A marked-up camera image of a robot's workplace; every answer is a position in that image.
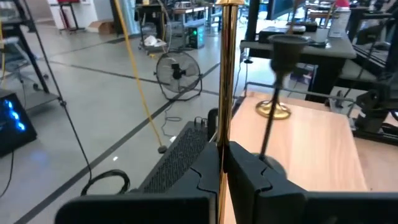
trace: fan stand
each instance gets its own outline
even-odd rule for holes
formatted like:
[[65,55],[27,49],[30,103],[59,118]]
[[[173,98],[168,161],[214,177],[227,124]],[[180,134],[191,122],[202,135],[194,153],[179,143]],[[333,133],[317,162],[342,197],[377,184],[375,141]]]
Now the fan stand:
[[194,97],[200,96],[200,93],[201,93],[201,91],[202,91],[202,89],[203,89],[203,85],[202,85],[202,76],[203,76],[203,75],[200,74],[200,75],[199,75],[199,79],[198,79],[198,82],[200,83],[200,89],[199,89],[199,91],[198,91],[197,94],[195,94],[195,95],[193,95],[193,96],[191,96],[191,97],[189,97],[189,98],[185,98],[185,99],[180,99],[180,98],[179,98],[180,96],[184,95],[185,93],[188,93],[189,91],[196,91],[196,90],[189,90],[189,91],[183,91],[183,92],[177,94],[177,95],[176,95],[175,97],[173,97],[173,98],[169,98],[169,97],[166,95],[166,93],[164,92],[163,87],[162,87],[162,85],[166,85],[166,83],[161,83],[160,80],[159,80],[159,78],[158,78],[158,76],[156,75],[156,73],[154,73],[154,75],[156,76],[157,83],[159,84],[160,89],[162,90],[162,93],[163,93],[164,97],[165,97],[166,99],[168,99],[169,101],[188,101],[188,100],[191,100],[191,99],[194,98]]

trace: cardboard box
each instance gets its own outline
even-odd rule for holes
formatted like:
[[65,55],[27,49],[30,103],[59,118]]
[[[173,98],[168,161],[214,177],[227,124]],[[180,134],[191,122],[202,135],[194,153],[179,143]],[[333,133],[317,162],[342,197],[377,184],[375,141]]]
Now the cardboard box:
[[87,27],[88,32],[97,32],[99,34],[114,34],[114,23],[113,20],[103,20],[92,22]]

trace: computer tower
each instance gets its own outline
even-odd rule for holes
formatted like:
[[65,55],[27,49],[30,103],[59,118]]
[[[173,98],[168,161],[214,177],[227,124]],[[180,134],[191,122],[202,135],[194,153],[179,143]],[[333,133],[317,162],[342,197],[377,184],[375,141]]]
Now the computer tower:
[[200,49],[205,46],[205,25],[190,26],[187,31],[187,47]]
[[0,157],[36,139],[34,129],[17,95],[0,89]]

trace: brass bell-shaped holder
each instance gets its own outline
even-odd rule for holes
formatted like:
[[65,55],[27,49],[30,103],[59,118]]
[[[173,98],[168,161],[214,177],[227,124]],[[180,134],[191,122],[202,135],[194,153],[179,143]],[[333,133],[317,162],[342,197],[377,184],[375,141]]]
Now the brass bell-shaped holder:
[[287,119],[291,115],[291,110],[279,103],[279,90],[283,87],[284,78],[290,74],[300,60],[303,48],[308,44],[308,40],[301,36],[289,34],[277,34],[269,37],[273,46],[271,69],[275,73],[275,92],[271,100],[264,100],[256,105],[259,115],[268,118],[271,115],[272,102],[277,101],[273,118]]

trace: brass pole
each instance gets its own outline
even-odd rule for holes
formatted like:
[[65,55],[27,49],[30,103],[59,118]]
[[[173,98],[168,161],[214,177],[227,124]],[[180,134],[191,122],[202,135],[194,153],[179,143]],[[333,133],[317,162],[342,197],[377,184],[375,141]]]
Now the brass pole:
[[236,24],[238,6],[243,0],[218,0],[223,7],[221,29],[220,96],[218,98],[218,138],[217,148],[220,156],[220,194],[218,197],[218,223],[224,223],[226,194],[225,157],[229,151],[229,130],[232,117],[233,80],[235,68]]

